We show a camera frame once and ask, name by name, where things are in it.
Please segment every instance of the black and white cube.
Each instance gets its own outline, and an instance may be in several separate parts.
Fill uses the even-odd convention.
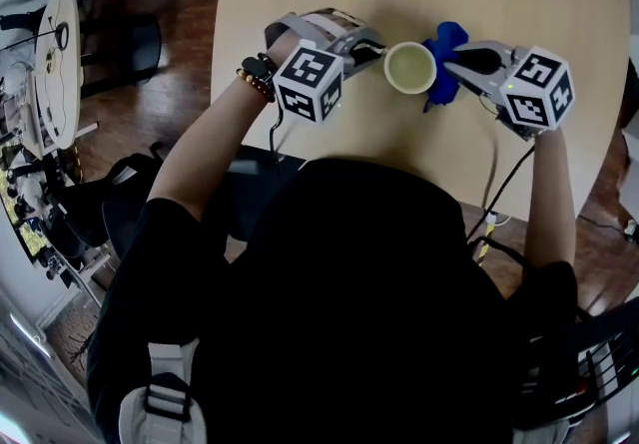
[[[273,77],[278,101],[285,111],[321,124],[341,99],[343,58],[300,40]]]
[[[499,88],[513,123],[555,130],[575,102],[568,63],[533,47]]]

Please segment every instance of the beaded bracelet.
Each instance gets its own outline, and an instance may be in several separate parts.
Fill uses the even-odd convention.
[[[273,90],[270,89],[264,82],[256,79],[250,73],[247,73],[247,71],[244,68],[238,68],[236,70],[236,73],[241,79],[247,81],[254,88],[256,88],[260,93],[262,93],[266,97],[267,102],[274,102],[276,100]]]

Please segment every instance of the green liquid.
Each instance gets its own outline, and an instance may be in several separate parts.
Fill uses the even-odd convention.
[[[404,90],[422,87],[432,75],[430,58],[417,47],[403,47],[390,56],[388,72],[397,86]]]

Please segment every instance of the round table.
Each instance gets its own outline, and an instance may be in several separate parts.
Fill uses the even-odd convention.
[[[366,21],[386,45],[435,36],[437,24],[458,22],[470,41],[538,45],[570,63],[576,101],[563,129],[575,209],[597,177],[617,119],[626,78],[629,0],[219,0],[213,52],[212,98],[236,77],[246,56],[264,51],[264,28],[289,11],[331,6]],[[479,207],[530,144],[460,91],[457,100],[423,113],[425,95],[395,91],[382,63],[344,84],[341,107],[322,126],[290,114],[276,133],[280,151],[304,159],[368,158],[423,176],[459,201]],[[277,108],[269,105],[245,144],[267,149]],[[527,220],[532,163],[503,193],[498,212]]]
[[[58,148],[69,148],[80,119],[80,19],[76,0],[49,0],[36,43],[36,92],[44,125]]]

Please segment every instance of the blue object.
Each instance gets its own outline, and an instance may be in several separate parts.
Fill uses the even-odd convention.
[[[446,105],[455,99],[459,83],[446,72],[443,63],[456,61],[458,56],[453,49],[464,43],[468,43],[468,33],[457,22],[441,22],[437,26],[437,39],[428,39],[422,43],[435,58],[437,66],[435,82],[426,92],[428,100],[423,108],[424,112],[428,112],[429,104]]]

